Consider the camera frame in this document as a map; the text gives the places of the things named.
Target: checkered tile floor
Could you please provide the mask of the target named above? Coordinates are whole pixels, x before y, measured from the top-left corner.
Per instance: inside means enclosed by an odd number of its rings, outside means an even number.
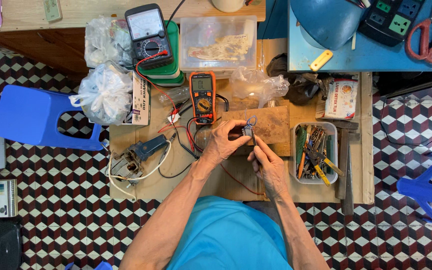
[[[77,91],[77,83],[44,64],[0,53],[0,93],[6,84]],[[432,89],[387,101],[383,125],[393,140],[420,143],[432,137]],[[317,247],[333,269],[432,269],[432,224],[411,198],[400,195],[396,181],[414,178],[432,161],[426,147],[390,144],[378,122],[383,99],[374,97],[375,204],[355,205],[353,217],[334,203],[296,204]],[[67,135],[91,133],[83,114],[59,121]],[[101,132],[101,140],[109,131]],[[102,260],[115,269],[131,239],[160,204],[158,200],[111,199],[101,172],[104,151],[39,147],[7,141],[7,166],[0,178],[18,179],[24,263],[21,269],[93,269]]]

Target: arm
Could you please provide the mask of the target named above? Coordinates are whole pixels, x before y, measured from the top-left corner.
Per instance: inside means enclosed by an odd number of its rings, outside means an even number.
[[[232,132],[234,127],[243,125],[246,125],[243,120],[230,120],[213,129],[199,160],[193,162],[188,174],[138,232],[124,254],[119,269],[163,269],[168,264],[213,169],[238,147],[251,140],[249,136]]]
[[[281,219],[288,263],[295,270],[329,269],[288,192],[283,160],[259,137],[256,137],[256,143],[258,146],[249,154],[248,161],[252,162],[260,178],[259,163],[262,165],[266,193]]]

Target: blue lamp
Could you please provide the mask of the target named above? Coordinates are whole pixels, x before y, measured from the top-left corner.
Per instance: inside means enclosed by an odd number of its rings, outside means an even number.
[[[335,51],[354,34],[364,9],[345,0],[290,0],[301,33],[312,46]]]

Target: analog multimeter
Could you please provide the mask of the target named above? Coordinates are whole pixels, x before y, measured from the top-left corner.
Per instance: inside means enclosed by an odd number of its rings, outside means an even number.
[[[174,56],[159,5],[147,4],[129,9],[124,13],[124,17],[128,22],[132,47],[138,61],[167,51],[167,55],[159,55],[141,62],[141,68],[153,69],[173,63]]]
[[[216,122],[216,76],[213,71],[192,72],[189,75],[189,93],[194,107],[196,124]]]

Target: blue wire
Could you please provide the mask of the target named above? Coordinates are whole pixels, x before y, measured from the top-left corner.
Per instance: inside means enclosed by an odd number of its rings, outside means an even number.
[[[246,125],[252,127],[255,126],[257,122],[258,122],[258,118],[256,117],[256,115],[253,115],[249,117],[249,119],[246,121]]]

